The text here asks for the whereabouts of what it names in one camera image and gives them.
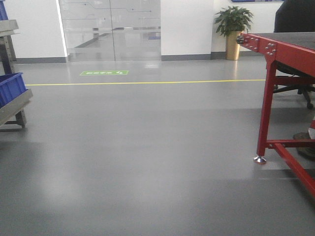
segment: black tabletop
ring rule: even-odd
[[[254,33],[265,38],[315,50],[315,32]]]

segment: red metal workbench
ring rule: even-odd
[[[315,180],[286,150],[294,147],[315,147],[315,140],[267,140],[274,85],[315,84],[315,32],[243,34],[237,41],[245,48],[264,54],[267,61],[257,157],[254,161],[265,164],[263,156],[266,148],[275,149],[315,197]],[[310,76],[276,76],[278,62]]]

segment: gold planter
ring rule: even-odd
[[[226,37],[226,56],[227,60],[238,60],[240,54],[240,45],[237,44],[236,38],[241,34],[241,31],[232,31],[232,33]]]

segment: gray baseboard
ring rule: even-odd
[[[17,64],[66,63],[68,58],[16,58]]]
[[[210,60],[210,54],[198,54],[198,55],[162,55],[162,61],[170,60]]]
[[[256,57],[256,56],[262,56],[262,54],[256,53],[253,51],[240,51],[240,57]],[[225,58],[225,52],[211,52],[211,60],[224,59],[224,58]]]

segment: yellow floor line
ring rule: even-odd
[[[254,82],[265,80],[205,80],[205,81],[165,81],[165,82],[110,82],[110,83],[74,83],[74,84],[26,84],[26,86],[74,86],[74,85],[154,85],[154,84],[196,84],[222,82]]]

